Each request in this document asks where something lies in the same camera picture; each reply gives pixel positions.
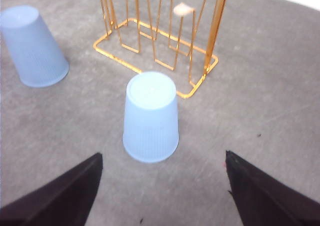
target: upside-down cup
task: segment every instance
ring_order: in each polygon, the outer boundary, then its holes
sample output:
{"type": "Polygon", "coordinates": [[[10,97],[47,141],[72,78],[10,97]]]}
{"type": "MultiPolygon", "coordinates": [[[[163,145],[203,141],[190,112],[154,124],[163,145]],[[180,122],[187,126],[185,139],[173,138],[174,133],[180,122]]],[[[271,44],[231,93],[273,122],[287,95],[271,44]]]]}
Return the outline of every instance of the upside-down cup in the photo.
{"type": "Polygon", "coordinates": [[[156,163],[171,156],[179,142],[175,83],[159,72],[133,77],[126,88],[123,145],[134,159],[156,163]]]}
{"type": "Polygon", "coordinates": [[[46,87],[67,75],[69,64],[36,8],[20,5],[2,11],[1,32],[25,85],[46,87]]]}

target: white rack tip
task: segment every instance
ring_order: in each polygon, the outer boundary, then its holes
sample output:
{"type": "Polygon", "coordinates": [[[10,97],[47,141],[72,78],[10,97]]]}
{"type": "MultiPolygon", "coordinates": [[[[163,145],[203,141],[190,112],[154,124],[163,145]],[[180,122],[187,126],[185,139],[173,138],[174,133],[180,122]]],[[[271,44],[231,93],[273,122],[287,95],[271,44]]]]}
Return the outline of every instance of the white rack tip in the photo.
{"type": "Polygon", "coordinates": [[[187,14],[192,13],[194,10],[195,9],[193,7],[190,7],[185,3],[181,2],[174,7],[173,12],[175,15],[183,17],[183,16],[186,16],[187,14]]]}

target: gold wire rack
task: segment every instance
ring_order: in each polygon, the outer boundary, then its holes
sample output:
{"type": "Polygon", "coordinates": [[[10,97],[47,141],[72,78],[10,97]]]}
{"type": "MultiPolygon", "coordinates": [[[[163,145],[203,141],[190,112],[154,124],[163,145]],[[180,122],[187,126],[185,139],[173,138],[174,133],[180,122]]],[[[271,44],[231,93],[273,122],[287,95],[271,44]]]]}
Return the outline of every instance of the gold wire rack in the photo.
{"type": "Polygon", "coordinates": [[[180,3],[177,6],[173,7],[174,0],[170,0],[168,32],[159,29],[160,14],[161,14],[163,0],[159,0],[159,3],[158,3],[156,26],[153,26],[153,23],[152,23],[150,0],[146,0],[149,22],[143,22],[140,20],[139,0],[134,0],[134,1],[135,1],[136,17],[130,17],[130,18],[128,17],[128,11],[129,11],[128,10],[129,9],[128,0],[125,0],[125,2],[126,2],[126,5],[125,5],[126,6],[126,19],[118,24],[113,0],[100,0],[106,33],[102,37],[100,37],[97,41],[94,42],[93,48],[97,52],[99,52],[99,53],[107,56],[108,58],[120,63],[121,65],[131,69],[132,71],[136,72],[137,74],[141,74],[143,72],[142,69],[140,69],[139,67],[133,65],[132,63],[127,62],[127,61],[123,60],[122,58],[102,49],[101,47],[99,47],[99,44],[101,42],[107,40],[114,31],[116,31],[116,33],[117,33],[120,45],[123,48],[125,48],[129,51],[132,51],[136,54],[139,54],[141,52],[141,36],[144,36],[144,37],[148,38],[149,40],[151,40],[154,61],[156,63],[158,63],[159,65],[161,65],[171,71],[175,71],[175,69],[176,69],[178,55],[183,55],[184,57],[188,57],[189,70],[188,70],[188,79],[187,80],[188,80],[188,83],[191,85],[192,89],[187,93],[183,93],[180,90],[177,90],[176,93],[181,98],[184,98],[184,99],[190,98],[196,92],[196,90],[200,87],[200,85],[205,81],[206,76],[210,73],[210,71],[218,63],[218,57],[213,54],[213,50],[214,50],[214,46],[215,46],[215,42],[216,42],[216,38],[217,38],[217,33],[218,33],[218,29],[219,29],[219,25],[220,25],[220,21],[221,21],[221,17],[223,14],[226,0],[216,0],[215,1],[215,6],[214,6],[214,10],[213,10],[213,16],[212,16],[211,26],[210,26],[210,30],[209,30],[209,36],[208,36],[208,40],[207,40],[206,49],[202,49],[202,48],[194,45],[194,39],[196,37],[197,29],[199,27],[200,20],[202,18],[203,11],[204,11],[207,0],[203,0],[197,20],[196,20],[196,10],[194,8],[188,6],[184,3],[180,3]],[[178,36],[172,35],[173,13],[180,17],[178,36]],[[191,41],[190,42],[181,39],[184,17],[188,14],[192,14],[192,31],[191,31],[191,41]],[[123,43],[120,28],[127,27],[129,22],[134,22],[137,26],[136,30],[137,30],[138,48],[133,48],[133,47],[123,43]],[[148,29],[150,31],[150,34],[143,32],[141,30],[141,27],[148,29]],[[163,62],[157,58],[157,48],[155,45],[155,41],[157,40],[159,34],[168,39],[168,41],[167,41],[168,47],[175,51],[173,65],[169,65],[168,63],[163,62]],[[171,41],[176,42],[176,46],[172,46],[171,41]],[[180,49],[181,45],[186,46],[188,48],[188,51],[187,52],[182,51],[180,49]],[[202,75],[197,82],[192,81],[193,51],[194,50],[204,55],[204,65],[203,65],[202,75]]]}

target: gray carpet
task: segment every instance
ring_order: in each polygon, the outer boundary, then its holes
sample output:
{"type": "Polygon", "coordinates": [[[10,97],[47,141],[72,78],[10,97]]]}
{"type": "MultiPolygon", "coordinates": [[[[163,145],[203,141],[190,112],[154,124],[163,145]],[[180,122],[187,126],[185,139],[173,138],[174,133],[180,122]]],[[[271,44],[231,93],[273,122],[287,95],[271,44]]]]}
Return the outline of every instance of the gray carpet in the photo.
{"type": "MultiPolygon", "coordinates": [[[[202,0],[180,1],[199,7],[202,0]]],[[[143,164],[122,145],[125,88],[135,73],[92,48],[104,33],[100,1],[1,0],[1,9],[20,4],[40,10],[70,71],[54,86],[24,86],[1,41],[2,205],[101,152],[104,170],[86,225],[240,226],[226,149],[320,202],[319,11],[283,0],[227,0],[219,63],[192,98],[178,99],[178,149],[143,164]]],[[[123,19],[124,0],[114,4],[123,19]]],[[[210,22],[204,14],[198,45],[206,45],[210,22]]],[[[151,69],[140,57],[137,63],[151,69]]]]}

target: black pointed object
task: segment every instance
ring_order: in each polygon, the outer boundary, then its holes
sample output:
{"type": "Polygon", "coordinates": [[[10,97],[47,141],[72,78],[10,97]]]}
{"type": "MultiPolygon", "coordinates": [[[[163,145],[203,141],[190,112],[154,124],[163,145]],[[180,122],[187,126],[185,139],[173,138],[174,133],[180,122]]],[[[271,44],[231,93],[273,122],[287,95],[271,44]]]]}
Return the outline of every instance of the black pointed object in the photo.
{"type": "Polygon", "coordinates": [[[43,187],[0,209],[0,226],[84,226],[103,159],[96,153],[43,187]]]}
{"type": "Polygon", "coordinates": [[[232,197],[244,226],[320,226],[320,204],[226,152],[232,197]]]}

